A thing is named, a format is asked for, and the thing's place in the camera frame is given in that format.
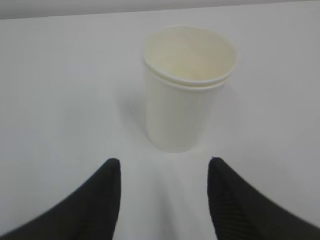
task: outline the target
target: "white table surface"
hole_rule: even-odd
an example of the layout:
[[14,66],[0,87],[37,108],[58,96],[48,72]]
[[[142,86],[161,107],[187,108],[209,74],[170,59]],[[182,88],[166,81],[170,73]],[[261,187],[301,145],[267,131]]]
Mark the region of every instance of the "white table surface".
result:
[[[211,28],[239,64],[201,143],[164,153],[144,127],[141,48],[159,27]],[[211,156],[320,226],[320,1],[0,21],[0,233],[121,161],[115,240],[212,240]]]

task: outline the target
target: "white paper cup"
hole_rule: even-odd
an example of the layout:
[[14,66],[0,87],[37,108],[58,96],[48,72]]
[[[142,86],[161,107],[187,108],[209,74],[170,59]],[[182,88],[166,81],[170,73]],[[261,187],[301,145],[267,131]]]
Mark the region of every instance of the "white paper cup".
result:
[[143,57],[148,136],[164,152],[185,152],[197,144],[237,52],[212,30],[171,26],[148,36]]

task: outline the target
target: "paper cup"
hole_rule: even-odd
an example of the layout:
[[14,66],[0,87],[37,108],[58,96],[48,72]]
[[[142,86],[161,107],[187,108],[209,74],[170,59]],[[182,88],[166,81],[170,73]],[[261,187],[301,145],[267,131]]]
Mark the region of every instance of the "paper cup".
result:
[[185,152],[205,129],[237,53],[214,31],[172,26],[149,35],[143,59],[148,137],[164,152]]

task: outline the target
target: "cup rim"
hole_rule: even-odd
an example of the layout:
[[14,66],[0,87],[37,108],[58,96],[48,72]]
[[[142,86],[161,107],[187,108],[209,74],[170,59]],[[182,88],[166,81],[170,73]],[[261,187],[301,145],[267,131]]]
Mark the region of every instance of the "cup rim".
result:
[[150,33],[144,42],[146,43],[148,41],[148,39],[153,34],[156,34],[162,30],[169,29],[169,28],[181,28],[181,27],[194,28],[194,29],[200,29],[200,30],[204,30],[204,31],[213,32],[213,33],[217,34],[220,38],[222,38],[234,50],[234,53],[235,53],[235,61],[234,61],[233,66],[230,68],[230,70],[227,71],[225,74],[223,74],[217,78],[214,78],[214,79],[205,79],[205,80],[197,80],[197,81],[186,80],[181,77],[173,76],[173,75],[161,70],[159,67],[156,67],[155,65],[151,64],[148,61],[148,58],[146,56],[145,48],[143,48],[143,62],[144,62],[144,64],[148,68],[150,68],[154,73],[157,73],[156,75],[163,76],[165,79],[169,80],[170,82],[175,82],[177,84],[181,84],[184,86],[186,86],[186,85],[187,86],[208,86],[208,85],[216,85],[216,84],[219,84],[220,82],[225,82],[225,79],[230,76],[230,74],[234,71],[235,67],[237,66],[238,60],[239,60],[239,54],[236,51],[236,48],[234,47],[234,45],[228,39],[226,39],[224,36],[220,35],[219,33],[213,31],[210,28],[193,26],[193,25],[182,25],[182,24],[181,25],[164,26],[164,27],[161,27],[160,29],[158,29],[157,31],[153,31],[152,33]]
[[223,86],[228,81],[228,79],[225,79],[220,82],[217,82],[216,84],[211,84],[211,85],[207,85],[207,86],[181,85],[181,84],[178,84],[174,81],[166,80],[148,69],[147,69],[147,71],[150,75],[152,75],[153,78],[155,78],[157,81],[161,82],[162,84],[169,85],[170,87],[177,88],[177,89],[184,90],[184,91],[189,91],[189,92],[209,91],[209,90],[218,88],[220,86]]

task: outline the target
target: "white tabletop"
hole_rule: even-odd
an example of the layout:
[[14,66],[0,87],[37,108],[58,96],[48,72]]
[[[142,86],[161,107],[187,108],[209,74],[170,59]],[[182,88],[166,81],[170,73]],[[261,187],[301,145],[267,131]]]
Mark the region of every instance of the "white tabletop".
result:
[[[144,126],[141,47],[211,28],[239,64],[201,143],[164,153]],[[0,233],[121,161],[115,240],[212,240],[211,156],[320,226],[320,1],[0,21]]]

